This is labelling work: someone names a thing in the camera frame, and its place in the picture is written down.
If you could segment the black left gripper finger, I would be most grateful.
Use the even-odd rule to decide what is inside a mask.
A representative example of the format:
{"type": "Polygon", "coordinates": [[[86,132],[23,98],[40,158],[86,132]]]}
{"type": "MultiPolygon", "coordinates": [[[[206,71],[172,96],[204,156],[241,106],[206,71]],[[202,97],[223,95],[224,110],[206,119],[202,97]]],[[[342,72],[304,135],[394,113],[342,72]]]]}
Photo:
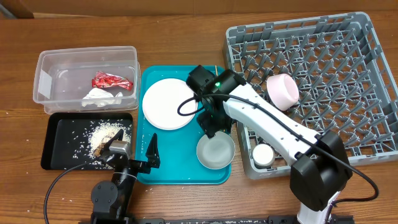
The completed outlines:
{"type": "Polygon", "coordinates": [[[159,168],[160,167],[160,156],[158,150],[158,137],[157,134],[154,133],[150,140],[150,143],[147,147],[146,152],[147,163],[150,167],[159,168]]]}
{"type": "Polygon", "coordinates": [[[123,140],[123,135],[124,135],[124,130],[120,129],[110,140],[112,140],[112,142],[114,140],[122,141],[123,140]]]}

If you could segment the grey bowl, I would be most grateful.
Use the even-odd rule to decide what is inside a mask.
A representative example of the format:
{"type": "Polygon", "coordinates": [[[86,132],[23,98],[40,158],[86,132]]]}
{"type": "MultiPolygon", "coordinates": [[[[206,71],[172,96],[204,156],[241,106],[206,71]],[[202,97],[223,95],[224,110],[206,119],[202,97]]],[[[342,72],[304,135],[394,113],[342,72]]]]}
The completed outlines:
{"type": "Polygon", "coordinates": [[[212,138],[206,134],[197,144],[197,158],[208,169],[227,167],[235,155],[235,143],[229,134],[218,131],[212,138]]]}

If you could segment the white napkin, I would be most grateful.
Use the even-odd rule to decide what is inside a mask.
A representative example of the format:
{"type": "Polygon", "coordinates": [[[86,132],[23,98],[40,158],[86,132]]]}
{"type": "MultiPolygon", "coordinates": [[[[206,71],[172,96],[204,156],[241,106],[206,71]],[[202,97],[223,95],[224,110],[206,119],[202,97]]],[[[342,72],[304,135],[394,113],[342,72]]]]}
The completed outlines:
{"type": "Polygon", "coordinates": [[[122,97],[123,93],[119,92],[116,95],[112,93],[100,89],[100,88],[93,88],[81,102],[82,107],[86,107],[88,105],[96,105],[98,108],[105,107],[107,105],[119,105],[121,100],[119,97],[122,97]]]}

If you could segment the large white plate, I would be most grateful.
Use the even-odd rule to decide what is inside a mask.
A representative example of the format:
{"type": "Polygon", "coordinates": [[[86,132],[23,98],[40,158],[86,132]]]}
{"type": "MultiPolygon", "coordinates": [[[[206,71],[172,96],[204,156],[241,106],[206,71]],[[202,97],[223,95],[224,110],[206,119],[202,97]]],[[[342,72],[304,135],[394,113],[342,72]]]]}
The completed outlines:
{"type": "Polygon", "coordinates": [[[156,128],[171,131],[184,127],[194,117],[180,116],[178,107],[194,95],[183,80],[166,78],[151,85],[142,100],[146,120],[156,128]]]}

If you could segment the red snack wrapper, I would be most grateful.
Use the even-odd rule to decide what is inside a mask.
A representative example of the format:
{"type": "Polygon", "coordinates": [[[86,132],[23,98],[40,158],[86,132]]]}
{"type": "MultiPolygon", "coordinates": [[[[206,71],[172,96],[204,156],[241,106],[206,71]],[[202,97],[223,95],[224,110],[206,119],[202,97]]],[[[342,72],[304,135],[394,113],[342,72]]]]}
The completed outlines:
{"type": "Polygon", "coordinates": [[[131,91],[133,88],[133,82],[127,78],[104,73],[102,71],[96,72],[95,77],[91,80],[91,85],[93,88],[111,88],[118,86],[128,91],[131,91]]]}

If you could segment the white cup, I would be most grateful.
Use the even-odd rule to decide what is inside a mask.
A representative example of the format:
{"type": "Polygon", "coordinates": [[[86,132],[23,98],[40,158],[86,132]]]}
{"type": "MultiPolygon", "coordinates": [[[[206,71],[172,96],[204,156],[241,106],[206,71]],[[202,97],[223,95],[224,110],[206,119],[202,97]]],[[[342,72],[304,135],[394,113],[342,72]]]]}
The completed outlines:
{"type": "Polygon", "coordinates": [[[275,161],[274,150],[268,144],[258,144],[252,150],[252,159],[258,169],[267,169],[275,161]]]}

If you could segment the small pink bowl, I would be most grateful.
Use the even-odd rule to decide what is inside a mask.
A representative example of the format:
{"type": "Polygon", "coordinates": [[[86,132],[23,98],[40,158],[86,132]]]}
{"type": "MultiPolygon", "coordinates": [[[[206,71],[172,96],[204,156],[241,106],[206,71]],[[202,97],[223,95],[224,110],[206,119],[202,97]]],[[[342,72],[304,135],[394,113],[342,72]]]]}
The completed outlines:
{"type": "Polygon", "coordinates": [[[269,77],[266,87],[271,102],[281,111],[286,111],[299,101],[296,82],[286,73],[269,77]]]}

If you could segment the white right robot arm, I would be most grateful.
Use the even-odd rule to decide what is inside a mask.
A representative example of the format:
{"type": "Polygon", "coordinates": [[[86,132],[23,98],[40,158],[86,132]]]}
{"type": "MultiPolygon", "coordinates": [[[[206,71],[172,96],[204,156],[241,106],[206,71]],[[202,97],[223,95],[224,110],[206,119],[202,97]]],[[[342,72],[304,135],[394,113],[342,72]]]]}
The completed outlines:
{"type": "Polygon", "coordinates": [[[352,223],[353,217],[336,217],[333,207],[353,174],[358,174],[374,189],[364,198],[345,198],[345,202],[368,202],[379,196],[376,183],[351,166],[342,139],[333,131],[319,134],[268,103],[244,77],[232,70],[220,75],[199,65],[188,75],[192,99],[202,103],[196,110],[197,122],[213,138],[218,131],[231,130],[239,121],[270,144],[290,166],[290,189],[300,201],[296,216],[279,216],[284,223],[352,223]]]}

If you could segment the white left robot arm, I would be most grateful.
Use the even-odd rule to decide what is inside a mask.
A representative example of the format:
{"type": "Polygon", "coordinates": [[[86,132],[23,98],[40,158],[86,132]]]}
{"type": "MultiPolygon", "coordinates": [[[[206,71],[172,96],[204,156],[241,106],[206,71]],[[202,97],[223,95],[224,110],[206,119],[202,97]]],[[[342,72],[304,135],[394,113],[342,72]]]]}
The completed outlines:
{"type": "Polygon", "coordinates": [[[98,182],[91,191],[93,211],[90,223],[135,223],[133,217],[127,215],[127,208],[132,195],[138,173],[150,174],[152,168],[160,167],[158,150],[158,136],[152,135],[146,151],[146,161],[131,159],[131,153],[127,150],[130,143],[123,141],[124,131],[119,130],[108,142],[99,148],[99,155],[83,164],[71,167],[51,183],[44,199],[44,221],[49,223],[48,200],[55,184],[67,173],[83,168],[94,162],[102,162],[114,169],[111,180],[98,182]]]}

